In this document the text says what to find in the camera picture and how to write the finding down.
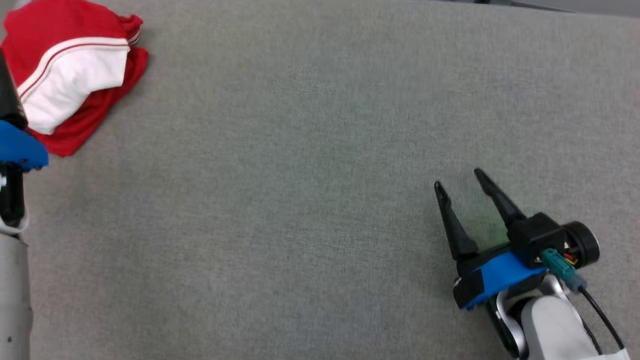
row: black cable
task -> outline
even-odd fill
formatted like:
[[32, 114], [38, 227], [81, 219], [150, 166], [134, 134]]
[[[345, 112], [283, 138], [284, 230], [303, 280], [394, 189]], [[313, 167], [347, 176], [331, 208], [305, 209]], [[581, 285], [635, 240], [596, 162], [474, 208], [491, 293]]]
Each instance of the black cable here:
[[593, 333], [591, 332], [591, 329], [589, 329], [589, 325], [587, 325], [587, 323], [584, 322], [583, 320], [582, 326], [584, 326], [584, 330], [586, 330], [587, 335], [589, 335], [589, 337], [591, 338], [591, 342], [593, 343], [593, 346], [595, 346], [596, 351], [598, 352], [598, 355], [602, 355], [602, 348], [600, 348], [600, 344], [598, 344], [598, 340], [596, 340], [595, 335], [593, 335]]
[[607, 315], [604, 315], [604, 313], [602, 312], [602, 309], [600, 309], [600, 306], [598, 306], [598, 303], [595, 300], [593, 300], [593, 297], [591, 297], [591, 295], [589, 294], [587, 289], [584, 288], [584, 286], [579, 287], [578, 290], [584, 295], [584, 298], [587, 299], [587, 301], [589, 302], [589, 304], [591, 304], [591, 307], [593, 307], [596, 313], [598, 313], [598, 316], [602, 319], [602, 322], [607, 327], [611, 335], [613, 335], [613, 338], [616, 340], [616, 343], [618, 344], [618, 347], [620, 348], [620, 350], [624, 349], [625, 344], [622, 343], [622, 339], [620, 339], [620, 336], [616, 332], [616, 329], [613, 328], [613, 325], [611, 325], [611, 322], [607, 318]]

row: red and white clothing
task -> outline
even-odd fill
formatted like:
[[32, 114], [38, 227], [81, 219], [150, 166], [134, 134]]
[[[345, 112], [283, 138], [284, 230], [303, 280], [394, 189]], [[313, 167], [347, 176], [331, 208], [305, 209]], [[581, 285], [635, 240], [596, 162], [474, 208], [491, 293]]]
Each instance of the red and white clothing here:
[[132, 47], [141, 25], [85, 0], [37, 0], [7, 15], [2, 49], [49, 152], [73, 154], [135, 85], [148, 56]]

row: gray tablecloth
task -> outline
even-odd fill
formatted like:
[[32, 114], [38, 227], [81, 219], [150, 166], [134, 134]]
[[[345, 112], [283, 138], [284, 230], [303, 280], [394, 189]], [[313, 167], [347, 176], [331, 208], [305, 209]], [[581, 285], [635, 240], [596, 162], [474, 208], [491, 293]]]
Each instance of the gray tablecloth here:
[[[640, 356], [640, 21], [418, 1], [104, 0], [147, 73], [28, 175], [34, 359], [505, 359], [460, 312], [433, 182], [600, 238]], [[615, 346], [584, 303], [606, 350]]]

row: blue tape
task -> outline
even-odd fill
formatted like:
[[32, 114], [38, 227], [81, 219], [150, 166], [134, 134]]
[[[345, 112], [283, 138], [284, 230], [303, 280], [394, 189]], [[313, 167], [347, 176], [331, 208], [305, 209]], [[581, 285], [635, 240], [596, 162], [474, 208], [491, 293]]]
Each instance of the blue tape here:
[[49, 164], [47, 149], [33, 136], [0, 120], [0, 161], [16, 163], [24, 170]]
[[475, 271], [481, 271], [482, 273], [484, 293], [471, 300], [463, 308], [464, 310], [471, 309], [488, 298], [497, 295], [500, 291], [508, 289], [531, 276], [547, 271], [547, 268], [544, 266], [535, 269], [527, 268], [509, 251], [489, 260]]

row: green cable connector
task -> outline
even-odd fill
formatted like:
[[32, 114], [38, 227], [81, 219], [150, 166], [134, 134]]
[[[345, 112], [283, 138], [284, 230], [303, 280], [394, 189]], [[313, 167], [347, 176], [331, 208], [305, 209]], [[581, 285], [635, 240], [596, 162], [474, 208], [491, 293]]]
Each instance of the green cable connector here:
[[575, 268], [566, 262], [562, 255], [554, 249], [547, 249], [542, 252], [542, 263], [551, 274], [558, 276], [560, 280], [566, 282], [575, 275]]

